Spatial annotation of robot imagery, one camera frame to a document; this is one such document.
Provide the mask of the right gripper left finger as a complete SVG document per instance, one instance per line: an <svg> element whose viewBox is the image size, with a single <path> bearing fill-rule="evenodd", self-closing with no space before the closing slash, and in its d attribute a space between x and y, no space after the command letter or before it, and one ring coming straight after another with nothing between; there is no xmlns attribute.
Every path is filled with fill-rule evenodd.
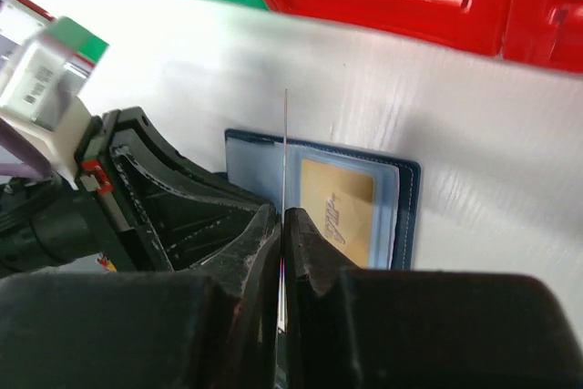
<svg viewBox="0 0 583 389"><path fill-rule="evenodd" d="M280 218L264 205L191 271L11 276L1 385L271 388L280 257Z"/></svg>

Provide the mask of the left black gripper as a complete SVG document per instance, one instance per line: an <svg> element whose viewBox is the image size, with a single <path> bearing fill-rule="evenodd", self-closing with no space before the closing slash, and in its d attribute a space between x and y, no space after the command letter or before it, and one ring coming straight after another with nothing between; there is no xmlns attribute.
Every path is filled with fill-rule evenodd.
<svg viewBox="0 0 583 389"><path fill-rule="evenodd" d="M102 168L126 229L114 228L95 195L3 148L3 278L98 254L119 272L186 270L238 237L268 202L182 156L139 107L104 114L102 133Z"/></svg>

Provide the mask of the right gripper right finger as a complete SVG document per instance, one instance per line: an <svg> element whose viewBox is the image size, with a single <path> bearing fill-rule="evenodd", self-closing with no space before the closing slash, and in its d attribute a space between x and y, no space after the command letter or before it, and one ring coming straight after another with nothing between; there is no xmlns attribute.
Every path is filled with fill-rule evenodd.
<svg viewBox="0 0 583 389"><path fill-rule="evenodd" d="M549 288L515 274L357 267L305 210L282 237L291 388L579 388Z"/></svg>

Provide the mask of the thin card edge-on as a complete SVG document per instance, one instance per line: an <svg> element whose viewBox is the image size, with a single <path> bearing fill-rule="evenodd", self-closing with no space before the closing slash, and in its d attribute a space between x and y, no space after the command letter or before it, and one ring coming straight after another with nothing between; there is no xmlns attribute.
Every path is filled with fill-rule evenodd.
<svg viewBox="0 0 583 389"><path fill-rule="evenodd" d="M283 97L283 136L282 136L282 187L281 187L281 231L284 231L287 195L287 145L288 145L288 89ZM281 244L281 268L278 310L278 332L285 333L287 326L287 297L285 285L284 243Z"/></svg>

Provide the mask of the blue leather card holder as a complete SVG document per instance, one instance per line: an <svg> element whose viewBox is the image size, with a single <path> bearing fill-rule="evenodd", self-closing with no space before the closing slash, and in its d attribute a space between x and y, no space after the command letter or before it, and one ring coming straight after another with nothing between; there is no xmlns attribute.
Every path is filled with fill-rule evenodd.
<svg viewBox="0 0 583 389"><path fill-rule="evenodd" d="M279 211L304 209L356 265L410 269L422 176L417 162L238 129L226 130L225 151L229 182Z"/></svg>

